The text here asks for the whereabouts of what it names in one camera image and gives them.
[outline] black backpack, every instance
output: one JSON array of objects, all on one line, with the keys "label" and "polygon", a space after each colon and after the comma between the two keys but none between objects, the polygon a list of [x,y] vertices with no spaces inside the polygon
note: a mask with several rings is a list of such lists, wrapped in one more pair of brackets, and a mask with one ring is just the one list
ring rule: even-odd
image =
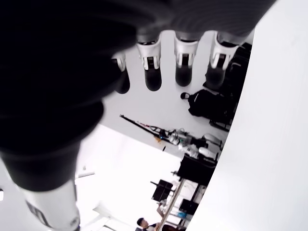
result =
[{"label": "black backpack", "polygon": [[181,98],[188,100],[190,105],[188,111],[193,116],[202,116],[221,123],[234,117],[235,103],[220,94],[202,89],[193,95],[183,92]]}]

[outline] robotic hand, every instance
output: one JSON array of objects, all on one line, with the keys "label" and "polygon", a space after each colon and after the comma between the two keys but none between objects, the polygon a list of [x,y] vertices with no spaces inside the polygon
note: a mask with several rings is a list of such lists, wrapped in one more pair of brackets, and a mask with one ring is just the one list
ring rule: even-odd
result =
[{"label": "robotic hand", "polygon": [[223,32],[214,33],[210,61],[205,75],[207,88],[218,90],[221,87],[228,64],[245,39],[246,37],[231,36]]},{"label": "robotic hand", "polygon": [[157,91],[162,85],[160,72],[161,37],[137,36],[137,47],[144,68],[145,84],[151,91]]},{"label": "robotic hand", "polygon": [[[0,9],[0,156],[38,221],[56,231],[80,229],[74,184],[80,142],[101,120],[102,98],[127,90],[121,89],[124,58],[112,59],[114,54],[138,41],[146,84],[158,90],[158,35],[174,30],[176,79],[185,86],[199,37],[183,35],[215,30],[206,78],[210,87],[217,87],[236,47],[274,2],[45,0],[23,7],[5,3]],[[157,34],[142,39],[140,28]]]},{"label": "robotic hand", "polygon": [[180,151],[196,159],[203,155],[206,157],[205,161],[213,164],[218,161],[219,151],[222,151],[224,145],[221,140],[211,134],[206,134],[201,139],[196,139],[182,130],[173,131],[168,136],[168,139],[172,144],[177,145]]},{"label": "robotic hand", "polygon": [[189,34],[176,32],[174,54],[176,57],[175,79],[177,84],[186,87],[192,80],[193,59],[203,33]]},{"label": "robotic hand", "polygon": [[116,89],[116,92],[119,94],[125,94],[128,92],[130,88],[130,81],[129,76],[126,68],[126,57],[123,52],[118,52],[112,56],[112,60],[115,64],[118,65],[120,71],[121,71],[121,79],[122,83],[119,84],[119,87]]}]

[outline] black equipment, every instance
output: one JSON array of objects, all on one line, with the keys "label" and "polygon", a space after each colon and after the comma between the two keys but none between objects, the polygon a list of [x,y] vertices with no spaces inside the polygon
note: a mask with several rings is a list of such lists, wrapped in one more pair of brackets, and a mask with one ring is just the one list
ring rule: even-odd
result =
[{"label": "black equipment", "polygon": [[194,215],[194,213],[196,212],[197,208],[198,208],[199,204],[193,201],[189,201],[186,199],[183,199],[181,205],[180,205],[180,211],[190,214],[190,215]]},{"label": "black equipment", "polygon": [[234,117],[236,103],[220,94],[202,89],[193,95],[184,92],[180,97],[188,100],[190,105],[188,111],[193,116],[202,116],[218,122],[225,122],[227,117]]},{"label": "black equipment", "polygon": [[181,178],[208,186],[216,165],[209,165],[208,162],[202,162],[185,154],[177,175]]},{"label": "black equipment", "polygon": [[156,185],[156,190],[152,196],[152,200],[155,200],[157,202],[161,202],[163,200],[166,200],[172,190],[173,184],[160,180],[158,184]]}]

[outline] white surface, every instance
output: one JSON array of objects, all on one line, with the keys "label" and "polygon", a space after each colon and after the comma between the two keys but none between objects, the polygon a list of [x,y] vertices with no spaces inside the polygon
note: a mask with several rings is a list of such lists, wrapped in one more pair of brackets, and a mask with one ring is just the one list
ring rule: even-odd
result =
[{"label": "white surface", "polygon": [[242,97],[188,231],[308,230],[308,2],[256,28]]},{"label": "white surface", "polygon": [[[99,125],[82,144],[77,168],[84,163],[96,172],[96,182],[89,187],[95,189],[95,196],[99,196],[100,212],[135,230],[140,217],[145,217],[149,223],[160,221],[157,204],[151,200],[156,186],[150,181],[177,181],[178,177],[171,171],[179,169],[180,158]],[[191,182],[185,184],[177,204],[183,198],[190,199],[195,187]],[[82,200],[78,197],[78,203],[91,203],[92,195],[86,197],[84,194]]]},{"label": "white surface", "polygon": [[[161,36],[162,86],[156,92],[148,90],[145,86],[144,69],[137,48],[134,47],[127,51],[126,65],[130,89],[124,95],[115,92],[104,98],[105,113],[101,123],[160,150],[166,145],[164,142],[158,144],[151,134],[125,121],[119,115],[123,114],[132,120],[165,129],[184,128],[197,137],[202,137],[205,133],[212,133],[225,141],[226,132],[211,127],[208,119],[192,116],[188,112],[188,101],[180,98],[180,94],[183,92],[194,94],[203,88],[212,37],[213,32],[209,31],[200,40],[193,63],[193,79],[191,84],[184,88],[175,82],[176,62],[173,31],[164,31]],[[173,146],[167,146],[165,152],[183,156],[183,153]]]}]

